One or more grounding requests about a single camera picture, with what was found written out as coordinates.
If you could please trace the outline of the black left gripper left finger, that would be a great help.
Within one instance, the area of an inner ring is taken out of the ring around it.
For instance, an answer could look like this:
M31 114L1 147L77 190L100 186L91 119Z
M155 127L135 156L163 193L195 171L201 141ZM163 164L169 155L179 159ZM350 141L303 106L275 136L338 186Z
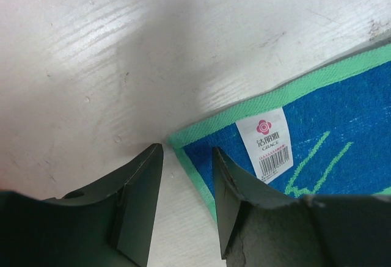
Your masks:
M146 266L163 147L60 199L1 191L2 266Z

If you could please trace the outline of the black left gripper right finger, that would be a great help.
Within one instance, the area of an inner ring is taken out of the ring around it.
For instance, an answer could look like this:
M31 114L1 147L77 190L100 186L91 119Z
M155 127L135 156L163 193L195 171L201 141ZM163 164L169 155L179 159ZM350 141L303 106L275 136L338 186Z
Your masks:
M213 149L221 257L227 266L389 266L390 197L292 198Z

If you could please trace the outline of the green blue yellow towel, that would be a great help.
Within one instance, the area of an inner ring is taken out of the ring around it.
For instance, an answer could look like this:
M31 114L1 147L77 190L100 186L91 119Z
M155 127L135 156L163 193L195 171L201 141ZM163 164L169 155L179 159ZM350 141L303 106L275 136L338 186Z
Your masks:
M290 145L255 170L242 123L259 144L272 130L266 114L285 116ZM222 148L252 175L274 170L269 184L291 197L390 194L390 45L354 54L168 138L208 210L215 214L212 149Z

